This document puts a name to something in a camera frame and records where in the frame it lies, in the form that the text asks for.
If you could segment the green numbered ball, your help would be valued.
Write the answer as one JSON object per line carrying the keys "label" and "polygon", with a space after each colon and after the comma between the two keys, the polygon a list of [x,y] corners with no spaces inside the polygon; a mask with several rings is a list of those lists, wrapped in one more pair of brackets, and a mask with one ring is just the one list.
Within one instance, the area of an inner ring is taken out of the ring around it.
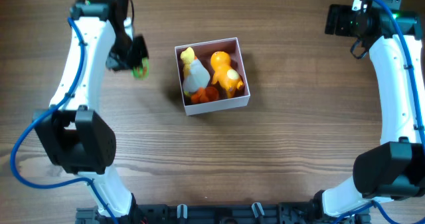
{"label": "green numbered ball", "polygon": [[144,80],[149,76],[149,59],[142,58],[140,65],[132,70],[133,77],[139,80]]}

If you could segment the white yellow plush duck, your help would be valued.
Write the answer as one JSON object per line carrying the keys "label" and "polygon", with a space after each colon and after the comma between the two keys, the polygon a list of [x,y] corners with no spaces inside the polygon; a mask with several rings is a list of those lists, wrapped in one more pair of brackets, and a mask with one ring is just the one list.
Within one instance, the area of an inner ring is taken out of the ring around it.
{"label": "white yellow plush duck", "polygon": [[218,90],[209,86],[211,76],[202,62],[189,47],[180,54],[183,62],[183,93],[191,99],[191,104],[214,102],[219,99]]}

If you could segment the orange plastic dinosaur toy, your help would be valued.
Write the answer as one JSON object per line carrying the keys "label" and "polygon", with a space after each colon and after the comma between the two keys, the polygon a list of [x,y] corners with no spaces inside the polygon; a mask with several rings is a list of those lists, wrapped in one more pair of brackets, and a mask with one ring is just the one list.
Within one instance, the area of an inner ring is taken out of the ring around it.
{"label": "orange plastic dinosaur toy", "polygon": [[211,84],[220,84],[227,98],[233,98],[237,90],[244,88],[241,76],[231,67],[231,57],[224,51],[217,51],[211,56],[211,66],[214,71]]}

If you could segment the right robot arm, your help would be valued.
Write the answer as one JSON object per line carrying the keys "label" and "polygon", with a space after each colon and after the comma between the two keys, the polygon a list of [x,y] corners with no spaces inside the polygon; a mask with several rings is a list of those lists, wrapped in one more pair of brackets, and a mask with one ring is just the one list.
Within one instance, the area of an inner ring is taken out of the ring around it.
{"label": "right robot arm", "polygon": [[325,34],[355,37],[374,66],[381,102],[378,147],[359,155],[353,175],[315,196],[322,215],[340,217],[372,202],[424,196],[422,25],[417,13],[373,5],[357,11],[329,7]]}

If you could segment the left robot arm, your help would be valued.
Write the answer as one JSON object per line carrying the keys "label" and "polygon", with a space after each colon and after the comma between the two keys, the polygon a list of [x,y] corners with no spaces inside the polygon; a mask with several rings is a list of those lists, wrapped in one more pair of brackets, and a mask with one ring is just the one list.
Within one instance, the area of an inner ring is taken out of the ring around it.
{"label": "left robot arm", "polygon": [[52,164],[83,178],[98,204],[101,223],[135,223],[140,210],[122,182],[114,158],[116,136],[99,115],[104,69],[148,74],[149,53],[133,32],[132,0],[76,0],[72,39],[60,84],[46,110],[33,114],[35,132]]}

